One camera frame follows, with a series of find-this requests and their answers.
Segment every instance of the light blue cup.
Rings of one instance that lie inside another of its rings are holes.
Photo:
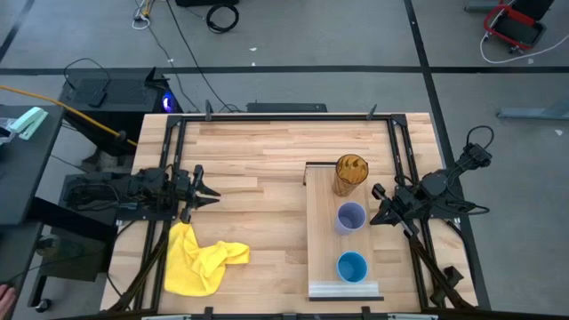
[[[367,262],[358,252],[344,252],[338,259],[336,270],[340,279],[357,284],[367,277]]]
[[[360,229],[365,224],[364,207],[355,202],[341,205],[336,214],[336,232],[341,236]]]

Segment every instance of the yellow towel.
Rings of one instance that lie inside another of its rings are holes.
[[[226,264],[249,263],[249,246],[219,241],[197,246],[194,229],[178,223],[170,230],[164,288],[168,292],[203,297],[215,293]]]

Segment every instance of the butcher block table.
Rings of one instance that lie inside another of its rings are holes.
[[[146,115],[132,172],[158,167],[166,118]],[[406,114],[420,177],[442,168],[437,140],[428,113]],[[173,129],[168,164],[173,161],[177,128]],[[402,163],[403,137],[397,130]],[[386,122],[378,121],[230,121],[190,122],[186,127],[180,168],[204,167],[204,183],[221,193],[220,202],[192,214],[200,247],[238,242],[251,247],[251,262],[228,265],[219,290],[207,297],[185,297],[162,289],[159,314],[360,313],[420,312],[409,244],[400,226],[372,226],[370,237],[373,279],[383,300],[309,301],[306,163],[335,162],[356,154],[369,164],[363,183],[368,190],[381,183],[392,196],[395,167]],[[404,165],[406,175],[408,168]],[[368,220],[380,202],[367,197]],[[476,305],[464,246],[442,220],[429,222],[438,266],[455,266],[464,276],[456,289]],[[109,276],[120,292],[140,268],[146,221],[135,222],[118,238]],[[156,238],[161,229],[157,225]],[[433,292],[423,266],[427,293]],[[150,304],[154,275],[146,282],[143,307]],[[118,299],[109,283],[101,309]]]

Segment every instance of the concrete floor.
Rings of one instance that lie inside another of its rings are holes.
[[[478,44],[484,14],[466,13],[456,0],[413,0],[431,67],[481,67]],[[0,43],[18,18],[22,0],[0,2]],[[35,0],[0,61],[7,68],[63,68],[90,57],[106,68],[169,67],[147,30],[131,28],[132,0]],[[210,33],[204,22],[173,6],[180,26],[203,67],[370,65],[419,66],[404,2],[400,0],[242,0],[241,20],[225,35]],[[205,14],[207,8],[194,11]],[[173,57],[176,67],[193,67],[177,34],[166,3],[156,1],[152,28]],[[557,1],[543,19],[548,32],[537,50],[569,33],[569,2]],[[228,16],[220,14],[220,20]],[[554,52],[508,66],[569,66],[569,42]],[[497,40],[485,44],[489,58],[510,56]],[[85,63],[78,67],[92,68]],[[207,75],[227,102],[323,102],[330,111],[430,112],[421,73],[270,73]],[[567,98],[569,74],[435,74],[454,155],[461,152],[469,128],[489,124],[496,139],[489,148],[489,168],[469,172],[462,185],[468,199],[492,209],[472,219],[478,255],[493,309],[569,315],[564,276],[569,249],[565,214],[569,201],[569,124],[564,122],[500,121],[502,107],[544,107]],[[185,92],[201,105],[220,103],[198,75],[180,75]],[[58,97],[62,76],[0,76],[0,84]],[[175,93],[179,88],[171,82]],[[3,104],[43,104],[0,92]],[[483,140],[480,134],[475,138]],[[65,145],[77,146],[65,149]],[[79,164],[94,146],[80,134],[62,129],[53,154]],[[57,201],[63,177],[77,170],[51,158],[37,194]],[[28,275],[28,284],[34,279]],[[98,310],[104,279],[96,283],[53,280],[45,297],[56,303],[36,314],[26,308],[23,292],[15,319],[77,316]]]

